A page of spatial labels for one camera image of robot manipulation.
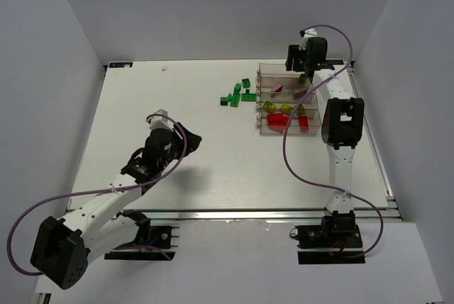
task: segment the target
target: white wall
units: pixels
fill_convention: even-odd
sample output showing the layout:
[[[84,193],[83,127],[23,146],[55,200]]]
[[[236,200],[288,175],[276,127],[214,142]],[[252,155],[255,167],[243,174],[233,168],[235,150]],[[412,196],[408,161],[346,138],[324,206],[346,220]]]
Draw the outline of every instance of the white wall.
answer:
[[[0,0],[1,246],[14,220],[42,198],[70,191],[103,69],[67,0]],[[39,222],[64,203],[37,210],[13,251],[30,265]],[[28,303],[34,278],[0,253],[2,303]]]
[[[416,222],[445,303],[454,303],[453,5],[389,0],[356,63],[397,202]]]
[[[298,32],[330,23],[360,51],[387,0],[68,0],[103,63],[109,60],[285,58]],[[347,57],[330,34],[330,56]]]

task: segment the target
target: transparent organizer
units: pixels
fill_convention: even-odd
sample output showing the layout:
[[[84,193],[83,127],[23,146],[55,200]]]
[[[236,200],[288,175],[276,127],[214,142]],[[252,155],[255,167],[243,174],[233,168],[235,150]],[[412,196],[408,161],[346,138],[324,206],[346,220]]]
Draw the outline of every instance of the transparent organizer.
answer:
[[[295,97],[295,91],[297,89],[312,88],[312,84],[309,80],[305,83],[299,83],[299,76],[301,73],[288,72],[285,69],[284,64],[270,64],[260,63],[258,70],[258,85],[257,95],[259,101],[257,101],[257,110],[260,115],[257,117],[257,125],[260,128],[260,134],[264,135],[282,135],[283,125],[270,125],[267,121],[268,113],[264,108],[263,104],[266,101],[276,105],[274,114],[283,113],[285,116],[289,116],[291,111],[279,109],[283,103],[287,103],[291,107],[295,107],[302,96]],[[279,93],[271,93],[271,88],[282,84],[282,91]],[[291,120],[288,130],[288,135],[313,135],[316,134],[321,126],[319,104],[317,102],[317,96],[315,93],[309,95],[303,102],[304,110],[297,113]],[[307,126],[300,126],[298,123],[298,116],[307,117]]]

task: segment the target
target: gray wall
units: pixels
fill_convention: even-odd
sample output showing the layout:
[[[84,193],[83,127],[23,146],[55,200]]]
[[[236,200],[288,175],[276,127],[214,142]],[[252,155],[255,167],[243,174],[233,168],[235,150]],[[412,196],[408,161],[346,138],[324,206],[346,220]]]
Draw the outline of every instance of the gray wall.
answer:
[[[387,0],[68,0],[103,63],[109,60],[284,58],[298,32],[329,23],[360,51]],[[330,56],[347,57],[330,34]]]
[[[454,303],[453,5],[389,0],[356,65],[397,202],[445,303]]]
[[[0,0],[0,297],[28,303],[34,278],[6,259],[6,236],[27,207],[69,192],[102,83],[103,69],[67,0]],[[64,203],[38,209],[16,234],[20,265],[38,223]]]

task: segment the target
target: robotic arm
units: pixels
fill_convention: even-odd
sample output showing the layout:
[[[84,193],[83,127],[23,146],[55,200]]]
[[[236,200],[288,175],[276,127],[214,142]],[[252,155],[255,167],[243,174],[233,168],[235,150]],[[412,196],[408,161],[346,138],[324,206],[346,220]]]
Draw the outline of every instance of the robotic arm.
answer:
[[[326,61],[328,43],[310,29],[300,45],[290,45],[286,68],[303,72],[313,85],[319,85],[333,74],[334,66]],[[326,101],[321,136],[329,156],[330,185],[343,188],[347,193],[335,191],[325,206],[320,230],[301,230],[299,238],[310,241],[311,247],[330,247],[333,242],[347,242],[358,233],[351,191],[351,172],[355,147],[362,136],[364,101],[354,98],[337,79],[325,83],[319,91]]]
[[[50,216],[40,225],[31,264],[64,290],[76,284],[88,265],[103,254],[122,244],[145,245],[152,237],[150,220],[144,214],[124,210],[151,186],[131,191],[116,191],[116,188],[143,184],[159,177],[172,160],[182,156],[184,142],[167,120],[148,118],[147,121],[150,136],[144,148],[133,153],[109,185],[111,193],[95,196],[60,219]],[[201,137],[178,125],[187,139],[187,156],[198,148]]]

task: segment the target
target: purple cable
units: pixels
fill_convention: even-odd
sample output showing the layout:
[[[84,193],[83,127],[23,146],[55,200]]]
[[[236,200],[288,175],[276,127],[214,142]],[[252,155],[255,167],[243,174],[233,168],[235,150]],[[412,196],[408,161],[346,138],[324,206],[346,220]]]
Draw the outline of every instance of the purple cable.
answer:
[[[306,32],[307,30],[311,29],[311,28],[318,28],[318,27],[325,27],[325,28],[330,28],[330,29],[333,29],[335,31],[337,31],[338,33],[340,33],[348,42],[348,47],[350,48],[350,57],[348,58],[348,62],[345,64],[345,66],[339,70],[338,72],[335,72],[333,74],[333,76],[327,78],[326,80],[322,81],[320,84],[316,85],[314,88],[312,88],[310,91],[308,91],[303,97],[302,99],[298,102],[298,104],[294,107],[294,110],[292,111],[292,114],[290,115],[290,118],[293,118],[296,111],[298,110],[298,107],[304,102],[304,100],[309,97],[310,94],[312,94],[313,92],[315,92],[317,89],[319,89],[320,87],[322,87],[324,84],[327,84],[329,81],[331,81],[332,79],[334,79],[336,76],[338,76],[341,72],[343,72],[344,70],[347,69],[347,67],[350,66],[351,62],[352,62],[352,59],[353,59],[353,46],[352,46],[352,43],[350,41],[350,38],[348,38],[348,36],[340,29],[334,27],[334,26],[329,26],[329,25],[326,25],[326,24],[319,24],[317,26],[311,26],[309,28],[306,28],[304,29],[303,31]],[[285,166],[287,166],[288,170],[290,171],[290,173],[295,177],[297,178],[298,180],[300,181],[303,181],[304,183],[306,184],[309,184],[309,185],[312,185],[312,186],[318,186],[318,187],[324,187],[324,188],[330,188],[330,189],[333,189],[335,191],[340,191],[342,193],[347,193],[347,191],[341,187],[337,187],[337,186],[332,186],[332,185],[327,185],[327,184],[320,184],[318,182],[312,182],[312,181],[309,181],[309,180],[306,180],[306,179],[303,179],[301,178],[297,173],[295,173],[295,171],[290,167],[290,164],[289,164],[289,161],[287,160],[287,151],[285,149],[285,145],[287,143],[287,135],[288,135],[288,132],[289,132],[289,127],[290,127],[290,121],[288,121],[287,125],[285,126],[285,131],[284,131],[284,138],[283,138],[283,141],[282,141],[282,154],[284,156],[284,162],[285,162]],[[382,214],[380,213],[380,210],[377,208],[377,206],[375,206],[373,203],[371,203],[370,201],[364,199],[364,198],[361,198],[360,196],[356,196],[355,194],[352,194],[352,193],[349,193],[349,195],[352,197],[352,198],[355,198],[355,199],[358,199],[359,201],[362,201],[363,203],[366,203],[368,204],[375,212],[377,212],[378,214],[378,218],[380,219],[380,231],[378,233],[378,236],[377,236],[377,239],[374,241],[374,243],[371,245],[371,247],[369,247],[368,249],[366,249],[364,252],[361,252],[359,254],[355,254],[353,256],[349,256],[348,258],[358,258],[358,257],[362,257],[364,255],[366,255],[367,253],[371,252],[377,245],[378,245],[378,242],[380,241],[380,239],[382,239],[382,235],[383,235],[383,228],[384,228],[384,221],[383,221],[383,216]]]
[[[173,120],[172,118],[170,118],[169,116],[166,116],[166,115],[163,115],[163,114],[151,114],[149,116],[147,116],[147,120],[151,117],[154,117],[154,116],[160,116],[161,118],[166,118],[168,119],[170,122],[172,122],[174,124],[174,126],[177,127],[178,129],[178,132],[180,133],[182,139],[183,139],[183,152],[182,152],[182,155],[181,157],[179,157],[179,159],[177,160],[177,163],[165,174],[161,175],[160,177],[156,178],[156,179],[153,179],[151,181],[148,181],[148,182],[145,182],[143,184],[138,184],[138,185],[133,185],[133,186],[124,186],[124,187],[118,187],[116,188],[115,190],[116,191],[132,191],[133,189],[137,189],[137,188],[142,188],[142,187],[147,187],[147,186],[150,186],[150,185],[153,185],[153,184],[156,184],[158,181],[161,181],[163,180],[167,175],[169,175],[170,173],[172,173],[177,167],[178,165],[182,162],[183,160],[183,157],[186,155],[186,151],[187,151],[187,138],[186,138],[186,135],[184,134],[184,131],[183,131],[183,128],[181,125],[179,125],[175,120]],[[13,252],[12,252],[12,248],[11,248],[11,243],[13,241],[13,236],[14,236],[14,232],[16,231],[16,228],[18,227],[19,223],[21,223],[22,219],[24,219],[27,214],[29,214],[32,210],[34,210],[35,208],[41,206],[41,205],[44,205],[45,203],[49,203],[51,201],[55,201],[55,200],[60,200],[60,199],[64,199],[64,198],[71,198],[73,196],[88,196],[90,194],[106,194],[106,193],[111,193],[112,190],[111,188],[103,188],[103,189],[97,189],[95,191],[85,191],[85,192],[76,192],[76,193],[69,193],[69,194],[61,194],[59,196],[51,196],[49,198],[46,198],[38,203],[36,203],[35,205],[31,206],[28,210],[26,210],[24,213],[22,213],[19,218],[17,218],[17,220],[15,221],[15,223],[13,224],[13,226],[11,227],[11,229],[9,230],[9,234],[8,234],[8,239],[6,240],[6,254],[8,255],[8,260],[9,262],[11,263],[12,267],[19,273],[21,274],[24,274],[26,276],[40,276],[42,275],[43,273],[41,272],[30,272],[30,271],[26,271],[24,269],[22,269],[17,263],[16,263],[16,260],[14,260],[14,257],[13,257]]]
[[[151,245],[144,245],[144,246],[123,246],[123,247],[116,247],[114,250],[115,251],[121,251],[123,249],[149,249],[151,251],[157,251],[159,253],[161,253],[164,258],[166,258],[167,260],[172,260],[172,258],[169,257],[169,255],[167,253],[165,253],[164,251],[162,251],[160,248],[156,247],[156,246],[151,246]]]

